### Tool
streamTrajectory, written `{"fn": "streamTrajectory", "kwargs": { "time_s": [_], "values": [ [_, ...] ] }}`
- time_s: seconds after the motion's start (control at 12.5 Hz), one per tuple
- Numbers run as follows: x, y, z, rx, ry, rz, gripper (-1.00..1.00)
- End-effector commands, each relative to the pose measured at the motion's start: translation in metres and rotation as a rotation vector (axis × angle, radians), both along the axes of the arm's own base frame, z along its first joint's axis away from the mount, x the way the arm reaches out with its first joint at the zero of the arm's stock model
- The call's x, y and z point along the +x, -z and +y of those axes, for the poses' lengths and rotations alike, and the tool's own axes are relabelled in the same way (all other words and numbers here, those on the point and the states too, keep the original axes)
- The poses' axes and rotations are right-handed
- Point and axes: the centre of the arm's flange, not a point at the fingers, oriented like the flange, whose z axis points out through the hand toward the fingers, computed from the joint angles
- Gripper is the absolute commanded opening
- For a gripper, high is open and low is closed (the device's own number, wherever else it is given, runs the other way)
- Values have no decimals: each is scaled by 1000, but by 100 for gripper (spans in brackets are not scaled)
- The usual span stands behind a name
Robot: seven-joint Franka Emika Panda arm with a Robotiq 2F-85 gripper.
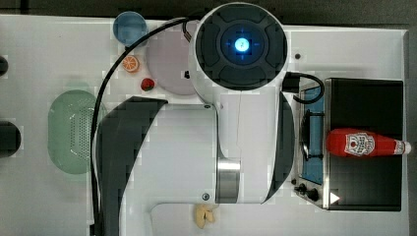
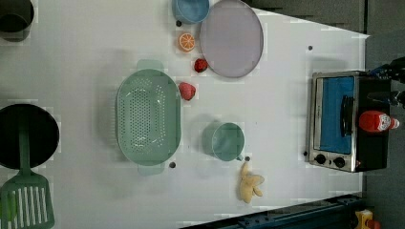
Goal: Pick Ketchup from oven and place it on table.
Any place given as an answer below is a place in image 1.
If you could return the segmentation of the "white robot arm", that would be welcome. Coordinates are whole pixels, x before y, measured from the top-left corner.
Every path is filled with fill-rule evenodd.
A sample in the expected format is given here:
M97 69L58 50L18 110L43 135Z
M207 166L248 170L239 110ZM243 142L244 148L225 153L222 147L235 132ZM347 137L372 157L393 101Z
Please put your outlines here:
M293 165L293 121L281 91L288 44L264 8L208 12L190 42L195 104L131 97L91 135L94 236L152 236L163 204L262 204Z

